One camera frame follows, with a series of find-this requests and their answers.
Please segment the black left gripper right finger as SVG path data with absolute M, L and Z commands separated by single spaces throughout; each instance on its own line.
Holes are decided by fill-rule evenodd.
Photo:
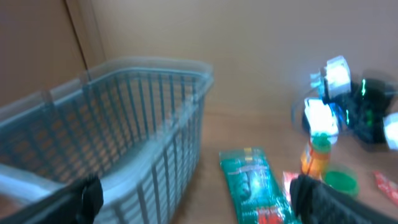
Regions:
M 290 183 L 295 216 L 305 224 L 397 224 L 397 220 L 300 174 Z

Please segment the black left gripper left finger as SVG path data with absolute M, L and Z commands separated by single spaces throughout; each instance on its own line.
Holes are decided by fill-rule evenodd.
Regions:
M 1 220 L 1 224 L 93 224 L 104 204 L 98 176 L 78 179 Z

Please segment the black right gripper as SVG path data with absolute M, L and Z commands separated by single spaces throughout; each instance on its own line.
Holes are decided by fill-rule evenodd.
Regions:
M 397 86 L 375 78 L 364 78 L 351 83 L 351 91 L 334 97 L 325 92 L 323 102 L 334 104 L 338 121 L 348 131 L 367 144 L 386 142 L 383 119 L 397 95 Z

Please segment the red sriracha bottle green cap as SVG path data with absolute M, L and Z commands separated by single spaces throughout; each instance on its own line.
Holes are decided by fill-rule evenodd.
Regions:
M 301 173 L 320 179 L 328 168 L 332 144 L 326 133 L 316 134 L 309 140 L 301 155 Z

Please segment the green glove package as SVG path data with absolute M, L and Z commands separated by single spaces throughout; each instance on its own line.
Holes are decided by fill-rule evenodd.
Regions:
M 262 148 L 221 151 L 219 160 L 239 224 L 300 223 Z

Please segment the red stick sachet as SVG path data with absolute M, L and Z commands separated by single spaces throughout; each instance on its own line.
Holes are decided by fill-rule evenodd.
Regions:
M 398 206 L 397 184 L 379 171 L 373 171 L 378 189 L 395 205 Z

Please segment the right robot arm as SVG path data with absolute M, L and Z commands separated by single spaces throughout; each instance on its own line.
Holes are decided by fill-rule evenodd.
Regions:
M 324 84 L 322 101 L 337 117 L 340 134 L 354 134 L 366 144 L 387 144 L 397 150 L 397 113 L 389 107 L 397 89 L 388 82 L 363 78 L 343 85 Z

